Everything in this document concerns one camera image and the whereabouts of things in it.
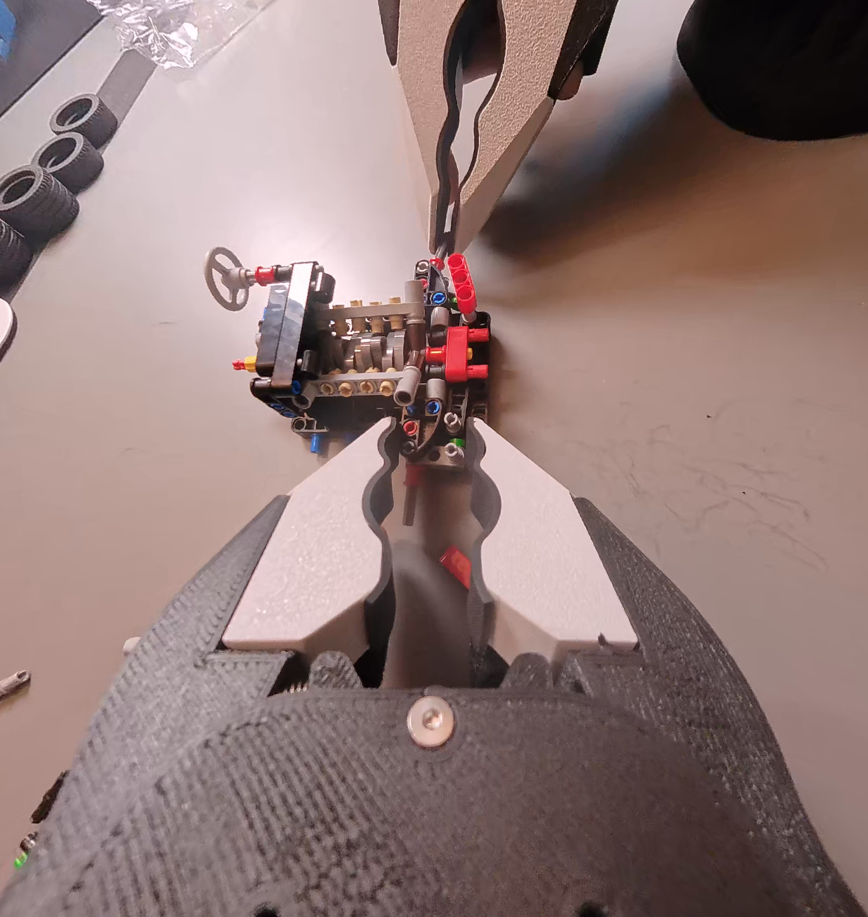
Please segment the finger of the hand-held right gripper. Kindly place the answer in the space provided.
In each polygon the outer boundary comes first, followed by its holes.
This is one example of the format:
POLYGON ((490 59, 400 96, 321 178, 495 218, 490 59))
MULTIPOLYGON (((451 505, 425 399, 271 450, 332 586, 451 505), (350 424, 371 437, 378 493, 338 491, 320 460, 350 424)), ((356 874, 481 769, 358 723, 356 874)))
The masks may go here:
POLYGON ((462 19, 468 2, 399 4, 395 69, 405 98, 409 162, 429 248, 457 248, 459 178, 451 147, 460 123, 462 19))
POLYGON ((455 242, 470 243, 483 228, 554 108, 549 86, 575 6, 497 3, 503 56, 475 118, 475 154, 461 184, 455 242))

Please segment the empty clear plastic bag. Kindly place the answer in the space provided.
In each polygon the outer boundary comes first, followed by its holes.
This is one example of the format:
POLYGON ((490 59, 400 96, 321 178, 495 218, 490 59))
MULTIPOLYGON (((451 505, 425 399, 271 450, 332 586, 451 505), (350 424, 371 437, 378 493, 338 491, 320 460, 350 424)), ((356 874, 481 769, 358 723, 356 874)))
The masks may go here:
POLYGON ((190 69, 219 52, 269 1, 92 1, 123 51, 164 68, 190 69))

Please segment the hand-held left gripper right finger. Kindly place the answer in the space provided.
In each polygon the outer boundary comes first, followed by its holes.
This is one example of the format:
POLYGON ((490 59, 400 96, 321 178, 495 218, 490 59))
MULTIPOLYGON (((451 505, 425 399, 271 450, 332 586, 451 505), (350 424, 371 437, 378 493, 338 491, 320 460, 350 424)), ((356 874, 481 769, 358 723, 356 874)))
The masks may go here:
POLYGON ((503 659, 572 650, 629 654, 638 636, 569 490, 472 420, 474 638, 503 659))

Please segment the lego car chassis assembly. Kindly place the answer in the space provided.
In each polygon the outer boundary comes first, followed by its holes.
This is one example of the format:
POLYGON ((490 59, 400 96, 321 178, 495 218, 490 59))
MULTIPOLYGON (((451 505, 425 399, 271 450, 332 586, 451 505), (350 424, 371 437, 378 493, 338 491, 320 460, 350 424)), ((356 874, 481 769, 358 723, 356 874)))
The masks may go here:
POLYGON ((402 296, 369 304, 336 303, 335 278, 314 260, 252 269, 216 246, 204 265, 225 310, 242 310, 254 287, 268 290, 255 353, 233 363, 250 375, 251 394, 313 453, 393 418, 389 448, 406 463, 408 502, 426 473, 467 469, 471 422, 488 419, 492 319, 477 302, 464 320, 449 256, 417 261, 402 296))

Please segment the person's right hand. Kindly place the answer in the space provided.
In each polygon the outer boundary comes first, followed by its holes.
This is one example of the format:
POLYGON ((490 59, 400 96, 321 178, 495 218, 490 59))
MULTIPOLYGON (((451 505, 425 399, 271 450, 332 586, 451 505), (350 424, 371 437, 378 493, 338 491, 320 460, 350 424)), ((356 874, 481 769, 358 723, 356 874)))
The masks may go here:
MULTIPOLYGON (((497 74, 504 58, 497 3, 482 2, 479 18, 466 39, 461 62, 463 85, 497 74)), ((575 97, 586 75, 583 60, 577 60, 568 72, 555 96, 557 101, 575 97)))

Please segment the black lego pin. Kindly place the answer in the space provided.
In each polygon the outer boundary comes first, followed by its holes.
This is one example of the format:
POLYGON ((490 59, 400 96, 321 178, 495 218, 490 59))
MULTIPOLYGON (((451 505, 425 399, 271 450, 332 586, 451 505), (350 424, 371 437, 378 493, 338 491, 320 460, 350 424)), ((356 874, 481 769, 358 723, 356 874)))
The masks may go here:
POLYGON ((53 784, 49 787, 48 790, 44 793, 41 798, 38 806, 33 810, 29 819, 32 824, 39 824, 46 820, 50 814, 50 811, 61 791, 61 788, 69 775, 69 770, 64 770, 58 777, 55 779, 53 784))

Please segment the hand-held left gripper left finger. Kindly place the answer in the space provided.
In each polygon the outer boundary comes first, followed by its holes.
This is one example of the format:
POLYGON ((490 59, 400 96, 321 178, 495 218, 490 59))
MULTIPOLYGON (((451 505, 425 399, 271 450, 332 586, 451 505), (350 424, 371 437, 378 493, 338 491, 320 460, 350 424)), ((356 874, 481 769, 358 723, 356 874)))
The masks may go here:
POLYGON ((378 421, 288 495, 222 636, 233 650, 290 650, 356 661, 371 646, 365 604, 382 582, 372 484, 390 462, 378 421))

